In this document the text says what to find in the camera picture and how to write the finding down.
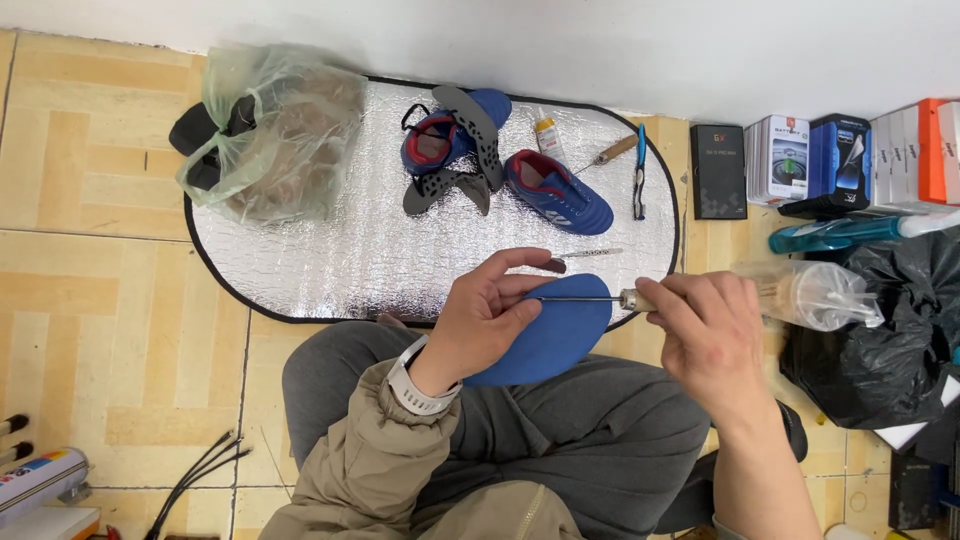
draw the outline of gray pants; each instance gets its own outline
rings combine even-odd
[[[418,333],[369,322],[307,339],[283,369],[283,400],[298,468],[347,415],[360,375],[399,356]],[[586,538],[643,538],[683,486],[709,418],[662,369],[589,355],[536,384],[469,387],[450,457],[418,508],[455,503],[504,480],[555,491]]]

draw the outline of orange box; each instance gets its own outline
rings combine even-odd
[[[920,178],[918,195],[928,203],[947,203],[947,182],[944,179],[944,154],[941,150],[940,114],[942,99],[926,98],[920,108]]]

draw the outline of white logo on shoe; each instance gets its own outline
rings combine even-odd
[[[555,212],[555,211],[553,211],[553,210],[547,210],[547,211],[545,211],[545,212],[543,213],[543,215],[545,215],[546,218],[549,219],[550,222],[553,223],[553,224],[555,224],[555,225],[569,225],[569,224],[570,224],[570,222],[569,222],[565,217],[559,215],[557,212]]]

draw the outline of white bottle cap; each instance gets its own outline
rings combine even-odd
[[[913,238],[921,234],[949,229],[955,225],[960,225],[960,210],[902,217],[897,222],[897,232],[904,238]]]

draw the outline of glue bottle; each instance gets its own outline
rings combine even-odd
[[[547,116],[543,112],[543,107],[537,107],[537,111],[537,124],[534,125],[534,133],[537,134],[537,145],[540,147],[540,153],[566,166],[564,147],[560,144],[560,134],[557,132],[553,117]]]
[[[956,225],[960,225],[960,210],[876,219],[845,217],[780,229],[770,235],[770,250],[778,254],[839,250],[866,242],[913,238]]]

